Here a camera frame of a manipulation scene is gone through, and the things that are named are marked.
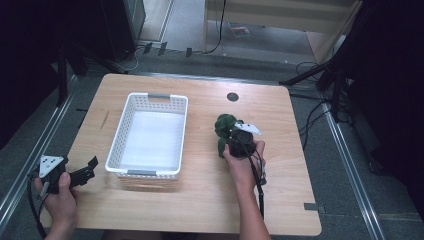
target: green object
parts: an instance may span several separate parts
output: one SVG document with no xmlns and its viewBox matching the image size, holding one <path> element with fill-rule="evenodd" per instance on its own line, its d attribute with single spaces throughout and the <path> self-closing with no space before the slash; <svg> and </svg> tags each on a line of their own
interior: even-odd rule
<svg viewBox="0 0 424 240">
<path fill-rule="evenodd" d="M 215 122 L 215 133 L 218 135 L 218 156 L 224 158 L 222 154 L 225 150 L 225 144 L 227 143 L 228 138 L 231 135 L 231 129 L 236 123 L 244 123 L 243 120 L 237 120 L 231 114 L 221 114 Z"/>
</svg>

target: white plastic basket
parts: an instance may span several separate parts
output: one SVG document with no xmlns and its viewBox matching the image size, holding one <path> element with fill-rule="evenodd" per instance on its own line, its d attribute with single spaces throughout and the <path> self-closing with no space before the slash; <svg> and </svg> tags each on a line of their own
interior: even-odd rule
<svg viewBox="0 0 424 240">
<path fill-rule="evenodd" d="M 185 96 L 128 95 L 106 170 L 125 177 L 178 179 L 187 106 Z"/>
</svg>

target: wooden board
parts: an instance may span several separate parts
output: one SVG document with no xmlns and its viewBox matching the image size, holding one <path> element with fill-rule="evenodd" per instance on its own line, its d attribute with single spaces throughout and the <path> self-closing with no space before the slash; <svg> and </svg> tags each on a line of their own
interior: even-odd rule
<svg viewBox="0 0 424 240">
<path fill-rule="evenodd" d="M 125 188 L 105 162 L 131 92 L 189 99 L 182 169 L 172 188 Z M 227 100 L 235 92 L 239 100 Z M 237 233 L 239 209 L 225 160 L 218 157 L 214 124 L 222 113 L 254 123 L 266 142 L 265 222 L 271 234 L 318 235 L 321 224 L 288 90 L 219 81 L 106 75 L 68 155 L 68 171 L 97 156 L 96 177 L 79 187 L 79 228 Z M 43 212 L 45 226 L 51 224 Z"/>
</svg>

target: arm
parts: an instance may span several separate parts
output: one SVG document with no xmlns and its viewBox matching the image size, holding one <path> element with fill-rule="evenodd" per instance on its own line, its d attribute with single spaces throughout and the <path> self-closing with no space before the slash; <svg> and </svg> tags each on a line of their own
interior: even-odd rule
<svg viewBox="0 0 424 240">
<path fill-rule="evenodd" d="M 49 194 L 44 204 L 52 217 L 52 226 L 46 239 L 67 240 L 71 239 L 72 233 L 77 225 L 78 213 L 76 204 L 77 192 L 69 191 L 71 178 L 64 172 L 59 179 L 59 193 Z M 35 186 L 38 191 L 42 189 L 41 179 L 35 179 Z"/>
<path fill-rule="evenodd" d="M 256 150 L 263 155 L 265 142 L 255 141 Z M 230 154 L 228 144 L 223 153 L 230 167 L 240 209 L 240 239 L 271 239 L 265 222 L 262 219 L 253 189 L 256 186 L 250 161 L 247 158 L 238 159 Z"/>
</svg>

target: white marker tag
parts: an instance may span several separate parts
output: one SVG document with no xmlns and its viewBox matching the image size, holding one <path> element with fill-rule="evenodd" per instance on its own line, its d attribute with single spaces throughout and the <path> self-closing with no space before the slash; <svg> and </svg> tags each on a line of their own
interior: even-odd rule
<svg viewBox="0 0 424 240">
<path fill-rule="evenodd" d="M 38 176 L 43 178 L 50 173 L 59 163 L 63 161 L 63 157 L 54 156 L 41 156 L 40 158 L 40 172 Z"/>
<path fill-rule="evenodd" d="M 234 126 L 240 130 L 246 131 L 246 132 L 251 132 L 251 133 L 256 133 L 258 135 L 262 135 L 261 130 L 259 130 L 255 125 L 253 124 L 241 124 L 241 123 L 236 123 L 234 124 Z"/>
</svg>

